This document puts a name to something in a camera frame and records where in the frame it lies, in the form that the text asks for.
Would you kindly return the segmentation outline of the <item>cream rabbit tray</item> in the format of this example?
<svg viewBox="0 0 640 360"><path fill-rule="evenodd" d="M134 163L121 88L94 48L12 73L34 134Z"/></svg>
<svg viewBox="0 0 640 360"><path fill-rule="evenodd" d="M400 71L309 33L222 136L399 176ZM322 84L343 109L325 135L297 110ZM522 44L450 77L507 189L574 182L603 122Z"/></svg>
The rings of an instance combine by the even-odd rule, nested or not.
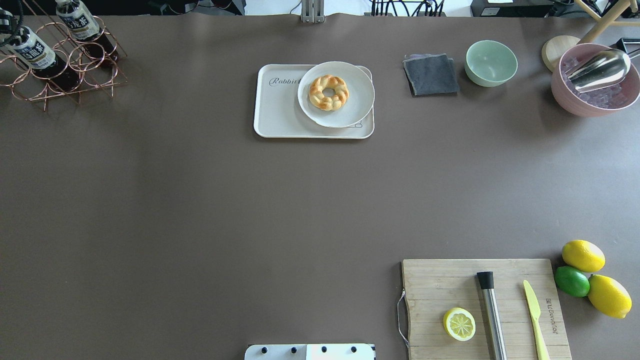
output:
<svg viewBox="0 0 640 360"><path fill-rule="evenodd" d="M345 128L315 123L301 109L298 87L312 64L266 64L257 75L253 128L263 138L359 140L375 130L374 111Z"/></svg>

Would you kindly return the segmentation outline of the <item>tea bottle in rack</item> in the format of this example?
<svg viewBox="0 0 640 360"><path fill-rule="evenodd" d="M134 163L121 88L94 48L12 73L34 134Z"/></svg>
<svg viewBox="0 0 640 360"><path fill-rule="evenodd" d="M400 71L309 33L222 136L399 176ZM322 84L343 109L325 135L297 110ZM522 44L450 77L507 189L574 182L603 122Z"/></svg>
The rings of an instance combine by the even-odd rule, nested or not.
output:
<svg viewBox="0 0 640 360"><path fill-rule="evenodd" d="M38 78L46 79L58 91L73 91L82 82L78 71L71 68L41 37L25 25L18 25L12 13L0 10L1 41L7 49L25 62Z"/></svg>
<svg viewBox="0 0 640 360"><path fill-rule="evenodd" d="M91 59L110 59L101 64L103 68L118 62L118 51L82 0L57 0L55 13L70 30L71 36L84 44Z"/></svg>

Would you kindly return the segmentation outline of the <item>white plate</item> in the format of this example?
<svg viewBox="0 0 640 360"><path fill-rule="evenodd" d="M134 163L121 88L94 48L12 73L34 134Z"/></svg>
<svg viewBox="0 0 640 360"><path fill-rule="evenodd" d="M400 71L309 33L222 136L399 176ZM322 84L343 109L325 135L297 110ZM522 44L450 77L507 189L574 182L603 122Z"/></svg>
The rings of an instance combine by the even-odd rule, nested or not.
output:
<svg viewBox="0 0 640 360"><path fill-rule="evenodd" d="M349 98L340 109L324 111L309 99L313 81L324 75L338 76L345 80ZM302 76L297 95L298 103L306 116L318 125L329 128L345 128L358 123L372 110L375 101L374 85L365 71L342 61L329 61L313 66Z"/></svg>

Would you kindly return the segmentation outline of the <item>grey folded cloth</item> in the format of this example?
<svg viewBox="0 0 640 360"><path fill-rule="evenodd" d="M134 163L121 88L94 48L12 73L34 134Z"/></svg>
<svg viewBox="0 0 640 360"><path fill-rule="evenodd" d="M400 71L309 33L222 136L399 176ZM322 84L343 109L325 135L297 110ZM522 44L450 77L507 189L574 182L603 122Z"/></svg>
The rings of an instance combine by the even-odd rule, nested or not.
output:
<svg viewBox="0 0 640 360"><path fill-rule="evenodd" d="M413 96L454 94L460 90L454 60L446 54L411 54L402 63Z"/></svg>

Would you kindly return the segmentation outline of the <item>bamboo cutting board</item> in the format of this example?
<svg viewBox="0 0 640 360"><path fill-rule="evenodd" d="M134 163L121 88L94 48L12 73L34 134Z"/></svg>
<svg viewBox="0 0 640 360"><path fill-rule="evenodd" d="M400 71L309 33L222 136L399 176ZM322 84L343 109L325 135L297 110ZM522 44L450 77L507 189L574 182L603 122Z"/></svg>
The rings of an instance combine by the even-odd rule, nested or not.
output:
<svg viewBox="0 0 640 360"><path fill-rule="evenodd" d="M410 360L491 360L494 357L477 273L491 271L509 360L535 360L537 347L523 282L528 281L541 308L539 326L552 360L570 360L562 306L548 259L404 259L407 341ZM477 331L457 341L444 328L446 311L469 311Z"/></svg>

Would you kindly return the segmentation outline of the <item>steel muddler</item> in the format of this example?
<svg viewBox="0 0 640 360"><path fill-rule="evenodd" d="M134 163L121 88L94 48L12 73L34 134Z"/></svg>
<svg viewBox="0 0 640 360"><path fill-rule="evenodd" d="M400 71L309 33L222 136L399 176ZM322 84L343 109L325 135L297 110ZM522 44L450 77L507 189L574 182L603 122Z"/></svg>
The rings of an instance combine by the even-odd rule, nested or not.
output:
<svg viewBox="0 0 640 360"><path fill-rule="evenodd" d="M501 320L496 298L493 271L477 272L478 284L482 292L487 323L489 326L490 340L495 360L507 360L505 337L502 331Z"/></svg>

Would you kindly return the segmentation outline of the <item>half lemon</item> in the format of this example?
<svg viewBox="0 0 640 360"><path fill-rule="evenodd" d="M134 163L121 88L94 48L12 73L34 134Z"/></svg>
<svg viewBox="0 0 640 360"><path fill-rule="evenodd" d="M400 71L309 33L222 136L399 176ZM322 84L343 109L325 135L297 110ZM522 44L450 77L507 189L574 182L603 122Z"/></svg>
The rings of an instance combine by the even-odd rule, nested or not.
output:
<svg viewBox="0 0 640 360"><path fill-rule="evenodd" d="M461 307L450 308L443 315L443 327L451 338L460 342L469 341L476 333L474 316Z"/></svg>

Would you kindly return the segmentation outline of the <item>mint green bowl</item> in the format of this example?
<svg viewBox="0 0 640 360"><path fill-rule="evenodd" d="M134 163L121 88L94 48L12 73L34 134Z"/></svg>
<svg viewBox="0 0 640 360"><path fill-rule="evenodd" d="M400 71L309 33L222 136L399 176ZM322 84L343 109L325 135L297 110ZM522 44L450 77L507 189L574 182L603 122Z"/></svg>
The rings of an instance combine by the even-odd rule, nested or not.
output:
<svg viewBox="0 0 640 360"><path fill-rule="evenodd" d="M518 70L518 60L505 44L483 39L467 49L464 70L474 84L497 87L514 77Z"/></svg>

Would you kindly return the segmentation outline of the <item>yellow-green plastic knife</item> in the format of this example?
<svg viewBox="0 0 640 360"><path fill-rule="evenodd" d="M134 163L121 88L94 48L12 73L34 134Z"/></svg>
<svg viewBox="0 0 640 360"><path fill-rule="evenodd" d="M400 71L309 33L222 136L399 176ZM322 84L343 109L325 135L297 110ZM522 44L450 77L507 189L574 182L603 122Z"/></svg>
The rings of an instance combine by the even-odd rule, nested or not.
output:
<svg viewBox="0 0 640 360"><path fill-rule="evenodd" d="M541 330L539 323L541 316L541 308L538 302L537 295L532 288L528 280L523 280L523 289L525 291L526 303L528 306L532 329L534 332L535 350L538 360L550 360L549 351L546 346L546 341Z"/></svg>

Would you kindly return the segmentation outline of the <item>wooden cup tree stand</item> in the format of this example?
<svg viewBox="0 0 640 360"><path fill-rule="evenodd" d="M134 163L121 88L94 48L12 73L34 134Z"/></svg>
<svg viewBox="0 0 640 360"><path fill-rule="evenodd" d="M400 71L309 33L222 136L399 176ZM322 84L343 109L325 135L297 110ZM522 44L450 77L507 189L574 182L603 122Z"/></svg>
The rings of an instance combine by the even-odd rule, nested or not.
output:
<svg viewBox="0 0 640 360"><path fill-rule="evenodd" d="M549 39L542 46L542 61L551 72L557 68L560 58L567 50L577 44L592 43L608 27L638 27L640 25L638 21L618 20L626 9L630 9L632 12L639 11L636 0L618 0L603 16L590 9L583 0L576 0L575 3L595 20L595 25L580 39L570 35L559 35Z"/></svg>

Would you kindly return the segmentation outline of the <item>green lime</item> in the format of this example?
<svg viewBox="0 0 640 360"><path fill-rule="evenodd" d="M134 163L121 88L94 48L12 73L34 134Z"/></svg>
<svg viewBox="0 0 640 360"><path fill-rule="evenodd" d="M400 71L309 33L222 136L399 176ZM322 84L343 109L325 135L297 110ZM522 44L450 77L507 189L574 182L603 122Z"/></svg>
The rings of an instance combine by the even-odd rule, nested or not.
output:
<svg viewBox="0 0 640 360"><path fill-rule="evenodd" d="M558 289L572 297L586 297L591 289L587 276L573 266L560 266L554 273Z"/></svg>

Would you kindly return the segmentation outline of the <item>pink bowl of ice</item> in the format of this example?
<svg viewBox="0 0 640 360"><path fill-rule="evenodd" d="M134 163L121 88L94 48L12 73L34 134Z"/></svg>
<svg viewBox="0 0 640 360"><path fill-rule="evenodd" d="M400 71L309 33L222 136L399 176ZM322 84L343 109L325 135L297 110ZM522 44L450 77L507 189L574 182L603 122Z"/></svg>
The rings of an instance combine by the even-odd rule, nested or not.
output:
<svg viewBox="0 0 640 360"><path fill-rule="evenodd" d="M569 82L567 73L587 62L606 46L585 43L569 48L551 75L551 93L557 103L580 117L600 117L632 107L639 98L639 73L632 64L629 73L618 84L580 93Z"/></svg>

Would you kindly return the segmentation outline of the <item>metal ice scoop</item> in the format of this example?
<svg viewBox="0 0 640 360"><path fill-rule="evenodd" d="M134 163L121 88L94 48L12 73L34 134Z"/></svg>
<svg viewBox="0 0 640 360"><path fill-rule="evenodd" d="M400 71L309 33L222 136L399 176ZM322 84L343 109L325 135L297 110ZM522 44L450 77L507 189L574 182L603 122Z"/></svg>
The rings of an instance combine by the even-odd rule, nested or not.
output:
<svg viewBox="0 0 640 360"><path fill-rule="evenodd" d="M639 73L623 50L577 45L563 57L574 60L573 65L560 69L560 79L570 91L585 93L619 85L626 93L639 93Z"/></svg>

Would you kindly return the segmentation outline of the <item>aluminium frame post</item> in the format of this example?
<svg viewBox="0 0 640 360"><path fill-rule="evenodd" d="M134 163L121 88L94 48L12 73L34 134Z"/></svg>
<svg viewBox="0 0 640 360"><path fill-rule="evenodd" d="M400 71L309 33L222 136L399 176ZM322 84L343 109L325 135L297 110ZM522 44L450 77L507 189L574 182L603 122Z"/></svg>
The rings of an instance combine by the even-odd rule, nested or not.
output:
<svg viewBox="0 0 640 360"><path fill-rule="evenodd" d="M324 0L302 0L301 22L306 24L321 24L325 22Z"/></svg>

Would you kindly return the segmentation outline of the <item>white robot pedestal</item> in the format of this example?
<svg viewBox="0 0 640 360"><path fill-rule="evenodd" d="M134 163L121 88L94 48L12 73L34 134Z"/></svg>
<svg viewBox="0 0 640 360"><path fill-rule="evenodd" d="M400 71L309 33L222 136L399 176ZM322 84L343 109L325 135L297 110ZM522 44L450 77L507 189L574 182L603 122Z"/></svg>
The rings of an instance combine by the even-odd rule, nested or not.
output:
<svg viewBox="0 0 640 360"><path fill-rule="evenodd" d="M375 360L374 344L292 343L252 344L244 353L245 360Z"/></svg>

